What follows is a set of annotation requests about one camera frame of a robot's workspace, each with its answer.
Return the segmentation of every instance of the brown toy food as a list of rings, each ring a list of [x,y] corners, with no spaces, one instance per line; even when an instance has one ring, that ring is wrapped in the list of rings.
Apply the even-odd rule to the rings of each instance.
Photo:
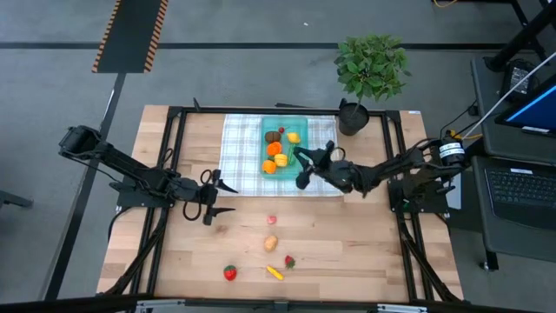
[[[276,249],[277,244],[278,244],[278,238],[276,236],[268,236],[264,240],[264,249],[267,252],[272,252]]]
[[[264,140],[267,143],[280,142],[280,139],[281,139],[281,134],[278,131],[267,131],[267,133],[264,134]]]

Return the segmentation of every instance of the wooden tabletop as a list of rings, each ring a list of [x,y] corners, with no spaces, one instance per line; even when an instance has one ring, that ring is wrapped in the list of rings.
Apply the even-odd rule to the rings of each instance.
[[[142,114],[133,157],[148,166],[156,164],[167,111],[167,106],[150,105]],[[419,112],[400,114],[409,147],[425,137],[423,122]],[[203,170],[218,167],[224,117],[223,114],[187,115],[178,166],[183,176],[199,183]],[[394,153],[397,153],[392,124],[390,129]],[[387,159],[378,117],[371,117],[356,136],[345,137],[338,131],[338,145],[346,150],[347,159],[358,164],[372,166]],[[201,220],[185,220],[182,203],[170,211],[156,296],[408,300],[400,239],[394,214],[389,209],[385,183],[365,199],[358,192],[323,198],[221,196],[216,206],[232,207],[236,211],[222,213],[213,220],[212,226],[203,225]],[[111,287],[136,256],[145,211],[132,209],[116,221],[98,291]],[[268,215],[276,215],[277,223],[268,225]],[[446,225],[432,214],[421,214],[420,222],[428,261],[448,288],[462,297]],[[262,243],[269,235],[277,236],[279,242],[275,251],[267,253]],[[286,255],[296,260],[293,270],[284,269]],[[226,281],[222,274],[229,264],[238,268],[233,282]],[[276,280],[267,273],[267,265],[276,267],[285,279]],[[150,259],[143,268],[140,290],[146,289],[149,268]],[[418,295],[423,297],[415,261],[414,275]]]

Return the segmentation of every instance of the checkered towel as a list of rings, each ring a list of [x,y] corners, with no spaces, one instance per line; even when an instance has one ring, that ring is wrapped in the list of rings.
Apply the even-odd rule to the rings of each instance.
[[[295,186],[295,180],[276,180],[261,175],[262,115],[227,114],[222,133],[219,169],[224,183],[238,194],[219,192],[219,196],[341,196],[341,191],[312,175],[305,190]],[[321,148],[336,139],[333,116],[307,116],[308,148]]]

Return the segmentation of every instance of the green plant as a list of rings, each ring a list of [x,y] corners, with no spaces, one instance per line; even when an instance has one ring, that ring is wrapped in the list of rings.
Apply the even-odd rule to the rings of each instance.
[[[338,82],[343,83],[344,91],[354,93],[359,99],[374,97],[379,101],[382,95],[386,99],[401,93],[399,74],[411,76],[406,70],[407,57],[405,50],[396,48],[400,39],[388,35],[352,38],[338,43],[340,56],[334,63],[338,66]]]

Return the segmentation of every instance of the toy fruit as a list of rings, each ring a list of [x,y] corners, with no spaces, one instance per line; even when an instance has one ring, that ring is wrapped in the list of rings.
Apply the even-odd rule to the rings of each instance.
[[[276,142],[268,145],[267,154],[269,156],[275,156],[279,153],[281,153],[281,143]]]
[[[278,280],[284,280],[284,275],[278,270],[275,270],[272,266],[268,265],[267,271],[270,272],[270,274],[272,274],[274,277],[278,278]]]
[[[285,167],[288,165],[288,156],[284,154],[275,155],[276,166]]]
[[[301,137],[299,137],[298,133],[288,133],[288,140],[291,143],[300,143],[301,142]]]
[[[264,249],[267,252],[272,252],[276,249],[276,245],[278,244],[278,238],[276,236],[268,236],[264,240]]]
[[[262,170],[267,174],[274,174],[276,172],[276,163],[274,161],[266,160],[262,163]]]
[[[237,276],[237,268],[234,265],[228,265],[224,268],[224,277],[230,282]]]
[[[295,260],[291,256],[286,256],[286,269],[293,269],[295,266]]]
[[[264,134],[264,140],[267,143],[280,142],[280,139],[281,139],[281,135],[278,131],[267,131],[267,133]]]

